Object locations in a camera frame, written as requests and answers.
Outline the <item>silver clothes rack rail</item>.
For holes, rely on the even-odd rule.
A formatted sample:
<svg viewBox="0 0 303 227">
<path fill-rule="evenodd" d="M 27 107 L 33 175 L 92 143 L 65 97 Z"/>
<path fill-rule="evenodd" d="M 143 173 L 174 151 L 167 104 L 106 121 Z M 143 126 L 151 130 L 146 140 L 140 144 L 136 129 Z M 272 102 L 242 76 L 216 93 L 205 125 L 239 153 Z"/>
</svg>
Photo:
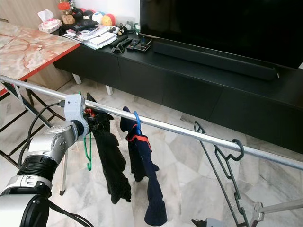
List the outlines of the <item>silver clothes rack rail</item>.
<svg viewBox="0 0 303 227">
<path fill-rule="evenodd" d="M 256 138 L 255 136 L 247 133 L 235 131 L 231 128 L 226 128 L 216 123 L 194 117 L 193 115 L 154 103 L 151 100 L 134 96 L 119 89 L 113 89 L 113 94 L 109 95 L 105 85 L 91 79 L 83 79 L 82 84 L 76 84 L 74 80 L 71 79 L 67 84 L 63 85 L 59 91 L 64 93 L 78 91 L 82 91 L 83 93 L 89 92 L 101 104 L 117 109 L 121 109 L 123 106 L 128 106 L 130 110 L 137 110 L 146 117 L 151 117 L 158 121 L 170 123 L 189 130 L 193 130 L 194 122 L 199 121 L 199 123 L 205 128 L 206 133 L 216 138 L 225 140 L 240 139 L 243 144 L 249 147 L 303 161 L 303 154 L 299 154 L 280 145 L 267 142 L 266 140 Z"/>
</svg>

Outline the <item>orange toy ball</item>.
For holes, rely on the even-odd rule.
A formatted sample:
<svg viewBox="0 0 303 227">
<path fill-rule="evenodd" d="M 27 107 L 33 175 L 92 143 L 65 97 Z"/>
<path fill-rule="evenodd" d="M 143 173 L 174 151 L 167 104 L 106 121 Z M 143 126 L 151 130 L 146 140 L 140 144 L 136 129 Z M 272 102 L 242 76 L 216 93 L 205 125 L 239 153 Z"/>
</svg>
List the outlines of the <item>orange toy ball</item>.
<svg viewBox="0 0 303 227">
<path fill-rule="evenodd" d="M 115 26 L 116 18 L 113 14 L 106 14 L 102 17 L 101 24 L 104 26 Z"/>
</svg>

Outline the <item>marble table with red edge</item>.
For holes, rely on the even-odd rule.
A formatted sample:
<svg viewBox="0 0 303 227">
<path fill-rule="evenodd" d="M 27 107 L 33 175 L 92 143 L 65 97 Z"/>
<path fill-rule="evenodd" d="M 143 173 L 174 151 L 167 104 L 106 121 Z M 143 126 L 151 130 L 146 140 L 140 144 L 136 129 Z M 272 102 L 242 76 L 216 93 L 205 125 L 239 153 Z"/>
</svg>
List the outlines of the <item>marble table with red edge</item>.
<svg viewBox="0 0 303 227">
<path fill-rule="evenodd" d="M 0 75 L 59 89 L 72 75 L 53 64 L 80 46 L 63 36 L 0 22 Z"/>
</svg>

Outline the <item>tissue box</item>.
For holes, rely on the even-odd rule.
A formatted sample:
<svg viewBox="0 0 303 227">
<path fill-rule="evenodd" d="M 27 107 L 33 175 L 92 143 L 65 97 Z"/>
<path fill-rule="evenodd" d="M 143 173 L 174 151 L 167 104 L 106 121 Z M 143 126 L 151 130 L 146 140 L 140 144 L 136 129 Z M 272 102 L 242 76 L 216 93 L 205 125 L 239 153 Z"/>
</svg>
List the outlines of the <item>tissue box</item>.
<svg viewBox="0 0 303 227">
<path fill-rule="evenodd" d="M 41 32 L 52 33 L 62 26 L 62 21 L 54 18 L 54 13 L 49 9 L 39 11 L 37 16 L 42 21 L 37 26 L 37 29 Z"/>
</svg>

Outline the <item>small red ornament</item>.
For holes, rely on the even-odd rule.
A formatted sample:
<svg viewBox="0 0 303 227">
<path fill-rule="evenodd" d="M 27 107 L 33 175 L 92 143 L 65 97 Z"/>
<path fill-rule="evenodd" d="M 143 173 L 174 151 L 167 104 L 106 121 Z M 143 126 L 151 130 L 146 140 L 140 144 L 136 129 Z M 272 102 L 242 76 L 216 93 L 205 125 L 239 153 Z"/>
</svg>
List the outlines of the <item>small red ornament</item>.
<svg viewBox="0 0 303 227">
<path fill-rule="evenodd" d="M 71 5 L 67 0 L 61 0 L 58 3 L 58 9 L 60 11 L 71 11 Z"/>
</svg>

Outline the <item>black television console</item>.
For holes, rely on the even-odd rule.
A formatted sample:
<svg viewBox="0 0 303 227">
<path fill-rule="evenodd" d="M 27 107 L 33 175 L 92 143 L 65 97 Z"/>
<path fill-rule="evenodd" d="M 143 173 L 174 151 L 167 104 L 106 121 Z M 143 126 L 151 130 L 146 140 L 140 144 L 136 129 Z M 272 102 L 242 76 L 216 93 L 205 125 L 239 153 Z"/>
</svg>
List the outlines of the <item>black television console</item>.
<svg viewBox="0 0 303 227">
<path fill-rule="evenodd" d="M 58 69 L 303 154 L 303 70 L 262 80 L 154 52 L 81 45 Z"/>
</svg>

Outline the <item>black soundbar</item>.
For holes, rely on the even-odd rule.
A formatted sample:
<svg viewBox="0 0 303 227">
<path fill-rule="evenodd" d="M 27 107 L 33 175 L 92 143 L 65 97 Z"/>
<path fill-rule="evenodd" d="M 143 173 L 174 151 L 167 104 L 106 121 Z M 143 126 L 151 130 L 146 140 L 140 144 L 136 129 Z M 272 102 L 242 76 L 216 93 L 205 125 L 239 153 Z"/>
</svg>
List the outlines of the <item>black soundbar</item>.
<svg viewBox="0 0 303 227">
<path fill-rule="evenodd" d="M 200 63 L 206 66 L 244 74 L 262 80 L 279 78 L 277 68 L 272 64 L 257 59 L 221 52 L 210 48 L 178 43 L 167 39 L 157 39 L 154 42 L 154 52 Z"/>
</svg>

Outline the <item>navy shirt with red collar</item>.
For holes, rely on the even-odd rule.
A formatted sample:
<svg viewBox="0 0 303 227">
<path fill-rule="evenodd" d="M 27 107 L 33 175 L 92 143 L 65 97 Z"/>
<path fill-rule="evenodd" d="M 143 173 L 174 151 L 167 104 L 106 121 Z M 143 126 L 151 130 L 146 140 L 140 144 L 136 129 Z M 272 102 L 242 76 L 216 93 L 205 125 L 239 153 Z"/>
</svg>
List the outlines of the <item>navy shirt with red collar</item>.
<svg viewBox="0 0 303 227">
<path fill-rule="evenodd" d="M 135 119 L 122 118 L 120 129 L 127 132 L 125 140 L 128 142 L 128 153 L 130 156 L 131 171 L 135 181 L 140 182 L 144 177 L 149 179 L 147 198 L 149 206 L 146 210 L 144 221 L 151 226 L 162 226 L 167 222 L 164 195 L 161 192 L 160 182 L 156 171 L 159 167 L 152 162 L 152 148 L 149 138 L 143 134 L 135 135 Z"/>
</svg>

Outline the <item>green plastic hanger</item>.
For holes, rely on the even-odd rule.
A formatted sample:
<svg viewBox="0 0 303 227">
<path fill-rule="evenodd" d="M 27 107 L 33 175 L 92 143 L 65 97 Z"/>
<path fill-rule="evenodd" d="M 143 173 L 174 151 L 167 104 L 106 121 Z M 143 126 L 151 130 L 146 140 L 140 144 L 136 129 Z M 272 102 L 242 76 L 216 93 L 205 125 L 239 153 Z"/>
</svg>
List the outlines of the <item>green plastic hanger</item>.
<svg viewBox="0 0 303 227">
<path fill-rule="evenodd" d="M 83 107 L 83 117 L 84 120 L 89 125 L 89 112 L 86 106 Z M 92 135 L 89 133 L 89 129 L 86 131 L 86 134 L 83 137 L 83 145 L 85 150 L 85 158 L 87 159 L 87 169 L 92 170 Z"/>
</svg>

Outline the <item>pale blue toy ball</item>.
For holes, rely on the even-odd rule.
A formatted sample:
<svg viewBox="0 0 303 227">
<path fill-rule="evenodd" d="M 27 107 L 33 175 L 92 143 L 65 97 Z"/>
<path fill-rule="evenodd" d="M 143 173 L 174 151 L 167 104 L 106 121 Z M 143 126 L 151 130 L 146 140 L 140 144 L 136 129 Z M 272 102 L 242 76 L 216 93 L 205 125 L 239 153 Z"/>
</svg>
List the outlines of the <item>pale blue toy ball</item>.
<svg viewBox="0 0 303 227">
<path fill-rule="evenodd" d="M 98 24 L 102 24 L 103 17 L 104 17 L 104 13 L 95 12 L 93 13 L 93 15 L 91 15 L 90 19 L 92 21 L 96 21 Z"/>
</svg>

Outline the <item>black pouch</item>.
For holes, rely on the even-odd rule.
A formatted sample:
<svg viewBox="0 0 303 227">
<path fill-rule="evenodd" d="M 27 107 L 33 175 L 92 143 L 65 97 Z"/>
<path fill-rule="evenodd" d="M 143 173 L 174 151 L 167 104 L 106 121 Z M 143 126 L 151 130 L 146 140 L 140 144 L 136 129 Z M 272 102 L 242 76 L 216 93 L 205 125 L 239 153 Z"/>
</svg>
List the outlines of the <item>black pouch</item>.
<svg viewBox="0 0 303 227">
<path fill-rule="evenodd" d="M 97 21 L 93 21 L 91 19 L 83 19 L 80 22 L 76 22 L 71 26 L 71 29 L 76 32 L 81 32 L 83 30 L 91 29 L 97 26 L 99 23 Z"/>
</svg>

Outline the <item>black plush toy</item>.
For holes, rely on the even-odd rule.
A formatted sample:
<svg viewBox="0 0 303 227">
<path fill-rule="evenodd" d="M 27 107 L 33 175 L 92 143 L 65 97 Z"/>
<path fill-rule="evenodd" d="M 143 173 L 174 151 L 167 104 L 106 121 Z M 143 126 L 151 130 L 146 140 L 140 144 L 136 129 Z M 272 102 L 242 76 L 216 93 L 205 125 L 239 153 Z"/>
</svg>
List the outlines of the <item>black plush toy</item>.
<svg viewBox="0 0 303 227">
<path fill-rule="evenodd" d="M 85 8 L 72 7 L 71 9 L 73 18 L 76 21 L 82 21 L 83 19 L 90 19 L 91 15 L 95 13 L 95 11 Z"/>
</svg>

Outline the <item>brown figurine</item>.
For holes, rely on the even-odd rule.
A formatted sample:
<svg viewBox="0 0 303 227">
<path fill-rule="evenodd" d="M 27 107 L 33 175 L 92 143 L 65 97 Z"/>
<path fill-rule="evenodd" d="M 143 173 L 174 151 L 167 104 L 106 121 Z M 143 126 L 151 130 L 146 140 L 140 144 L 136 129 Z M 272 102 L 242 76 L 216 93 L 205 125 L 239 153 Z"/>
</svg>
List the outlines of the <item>brown figurine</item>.
<svg viewBox="0 0 303 227">
<path fill-rule="evenodd" d="M 63 14 L 61 18 L 65 25 L 71 25 L 76 22 L 72 14 Z"/>
</svg>

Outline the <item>blue plastic hanger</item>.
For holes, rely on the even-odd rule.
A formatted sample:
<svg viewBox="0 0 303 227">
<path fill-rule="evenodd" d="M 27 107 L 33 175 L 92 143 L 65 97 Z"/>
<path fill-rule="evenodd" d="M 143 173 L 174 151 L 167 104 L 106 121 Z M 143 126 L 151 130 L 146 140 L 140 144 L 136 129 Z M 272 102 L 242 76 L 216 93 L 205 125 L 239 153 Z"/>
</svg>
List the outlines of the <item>blue plastic hanger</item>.
<svg viewBox="0 0 303 227">
<path fill-rule="evenodd" d="M 141 131 L 141 119 L 139 118 L 139 114 L 137 111 L 134 111 L 134 116 L 135 116 L 135 124 L 134 124 L 134 131 L 135 131 L 135 135 L 141 135 L 142 131 Z"/>
</svg>

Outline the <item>plain black shirt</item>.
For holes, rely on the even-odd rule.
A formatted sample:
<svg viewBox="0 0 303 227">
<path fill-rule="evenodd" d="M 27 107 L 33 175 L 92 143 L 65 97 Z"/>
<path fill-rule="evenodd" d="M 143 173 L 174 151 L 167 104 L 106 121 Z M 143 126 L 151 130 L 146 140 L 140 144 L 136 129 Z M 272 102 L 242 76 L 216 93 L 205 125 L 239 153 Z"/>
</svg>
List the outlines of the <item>plain black shirt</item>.
<svg viewBox="0 0 303 227">
<path fill-rule="evenodd" d="M 110 121 L 114 119 L 108 113 L 102 112 L 102 132 L 95 138 L 100 162 L 107 182 L 108 194 L 113 204 L 120 199 L 130 202 L 131 187 L 124 171 L 126 160 L 119 149 L 119 142 L 110 129 Z"/>
</svg>

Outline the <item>black flat television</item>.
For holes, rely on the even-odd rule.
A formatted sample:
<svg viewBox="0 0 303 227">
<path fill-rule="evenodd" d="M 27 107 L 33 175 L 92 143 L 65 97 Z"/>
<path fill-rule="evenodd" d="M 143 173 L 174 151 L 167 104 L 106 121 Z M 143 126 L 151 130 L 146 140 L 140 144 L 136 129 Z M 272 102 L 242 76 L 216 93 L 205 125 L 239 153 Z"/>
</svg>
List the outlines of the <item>black flat television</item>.
<svg viewBox="0 0 303 227">
<path fill-rule="evenodd" d="M 144 34 L 298 68 L 303 0 L 139 0 Z"/>
</svg>

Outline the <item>black remote control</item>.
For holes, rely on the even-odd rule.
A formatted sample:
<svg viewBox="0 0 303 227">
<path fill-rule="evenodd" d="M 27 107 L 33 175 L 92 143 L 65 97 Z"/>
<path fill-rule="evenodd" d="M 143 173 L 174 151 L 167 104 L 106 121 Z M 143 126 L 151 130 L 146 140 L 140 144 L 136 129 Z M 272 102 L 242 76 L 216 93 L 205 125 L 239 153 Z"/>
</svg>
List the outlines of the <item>black remote control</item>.
<svg viewBox="0 0 303 227">
<path fill-rule="evenodd" d="M 132 41 L 127 45 L 127 49 L 132 51 L 141 42 L 140 39 L 132 39 Z"/>
<path fill-rule="evenodd" d="M 124 36 L 120 36 L 117 37 L 117 39 L 115 39 L 110 46 L 111 48 L 111 52 L 115 52 L 117 48 L 122 48 L 123 47 L 123 42 L 125 41 L 129 41 L 129 37 L 124 35 Z"/>
</svg>

